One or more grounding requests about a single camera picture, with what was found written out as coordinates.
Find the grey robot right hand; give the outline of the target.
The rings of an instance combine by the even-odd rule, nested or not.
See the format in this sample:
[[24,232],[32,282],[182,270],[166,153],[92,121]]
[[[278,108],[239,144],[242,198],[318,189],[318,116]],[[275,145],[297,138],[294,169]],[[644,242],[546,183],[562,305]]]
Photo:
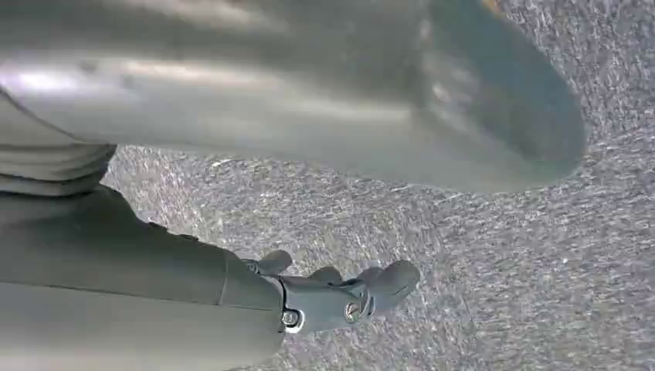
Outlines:
[[490,1],[3,1],[1,368],[251,366],[417,285],[407,260],[292,276],[144,221],[101,182],[120,145],[494,193],[570,176],[587,140]]

